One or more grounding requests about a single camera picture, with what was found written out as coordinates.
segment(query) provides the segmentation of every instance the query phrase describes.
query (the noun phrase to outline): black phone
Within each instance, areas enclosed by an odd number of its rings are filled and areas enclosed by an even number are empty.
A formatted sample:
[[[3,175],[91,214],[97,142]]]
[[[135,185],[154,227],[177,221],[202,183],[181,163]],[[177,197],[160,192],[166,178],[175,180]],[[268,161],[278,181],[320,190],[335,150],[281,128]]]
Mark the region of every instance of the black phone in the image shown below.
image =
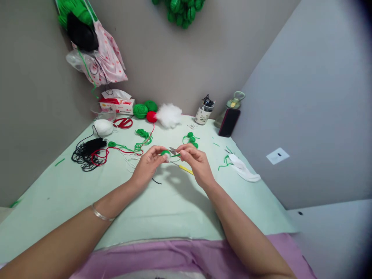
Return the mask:
[[[229,108],[225,113],[225,117],[222,121],[220,131],[218,131],[218,135],[226,138],[230,137],[239,119],[239,116],[240,110]]]

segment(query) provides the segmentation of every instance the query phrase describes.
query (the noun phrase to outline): white stuffing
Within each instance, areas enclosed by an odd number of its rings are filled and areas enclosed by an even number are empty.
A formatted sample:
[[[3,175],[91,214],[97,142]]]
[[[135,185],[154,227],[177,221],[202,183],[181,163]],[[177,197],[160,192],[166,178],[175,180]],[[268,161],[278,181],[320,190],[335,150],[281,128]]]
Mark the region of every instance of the white stuffing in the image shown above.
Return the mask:
[[[162,104],[156,113],[156,118],[165,128],[175,128],[181,123],[182,110],[173,104]]]

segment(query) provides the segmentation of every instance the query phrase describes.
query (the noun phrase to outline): light green tablecloth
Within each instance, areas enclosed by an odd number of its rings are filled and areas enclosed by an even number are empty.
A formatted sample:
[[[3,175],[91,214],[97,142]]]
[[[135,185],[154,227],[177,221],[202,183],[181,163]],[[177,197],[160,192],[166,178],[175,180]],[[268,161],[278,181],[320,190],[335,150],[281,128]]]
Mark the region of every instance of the light green tablecloth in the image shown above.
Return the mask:
[[[182,144],[183,136],[192,131],[200,138],[196,140],[199,149],[207,153],[217,182],[264,234],[296,232],[285,209],[263,181],[247,182],[230,166],[217,171],[227,155],[224,150],[227,146],[254,173],[231,138],[219,137],[212,120],[195,130],[187,126],[193,124],[190,116],[184,115],[182,120],[182,125],[170,130],[156,123],[152,144],[177,148]],[[153,124],[137,119],[133,122],[130,129],[119,129],[107,139],[128,147],[141,142],[143,139],[134,131],[143,128],[151,132]],[[83,172],[80,165],[71,160],[76,144],[91,133],[89,126],[23,194],[21,203],[1,223],[0,263],[10,261],[130,178],[131,173],[118,150],[110,150],[107,163],[92,172]],[[63,158],[65,160],[55,167]],[[191,169],[187,163],[181,164]],[[163,164],[154,179],[162,185],[151,181],[147,190],[117,217],[96,249],[141,239],[224,238],[211,203],[194,176],[174,164]]]

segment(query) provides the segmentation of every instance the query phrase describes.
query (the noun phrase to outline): yellow crochet hook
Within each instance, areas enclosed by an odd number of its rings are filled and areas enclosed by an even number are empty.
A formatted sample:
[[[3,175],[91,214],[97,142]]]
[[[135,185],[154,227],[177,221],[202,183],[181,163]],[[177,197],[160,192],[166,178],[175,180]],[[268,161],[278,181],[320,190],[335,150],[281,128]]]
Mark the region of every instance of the yellow crochet hook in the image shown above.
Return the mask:
[[[183,169],[184,171],[187,171],[188,173],[194,175],[193,171],[192,170],[189,170],[187,168],[185,168],[184,166],[181,166],[181,165],[177,165],[175,162],[172,162],[173,164],[175,164],[176,166],[178,166],[180,169]]]

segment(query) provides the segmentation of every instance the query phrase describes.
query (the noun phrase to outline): white yarn ball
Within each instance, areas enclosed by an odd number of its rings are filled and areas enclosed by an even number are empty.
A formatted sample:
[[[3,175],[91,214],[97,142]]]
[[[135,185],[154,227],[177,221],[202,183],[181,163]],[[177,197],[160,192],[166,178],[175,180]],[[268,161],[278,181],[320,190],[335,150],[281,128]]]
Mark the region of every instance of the white yarn ball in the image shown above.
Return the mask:
[[[95,126],[99,136],[108,136],[112,133],[114,126],[106,119],[98,119],[93,125]]]

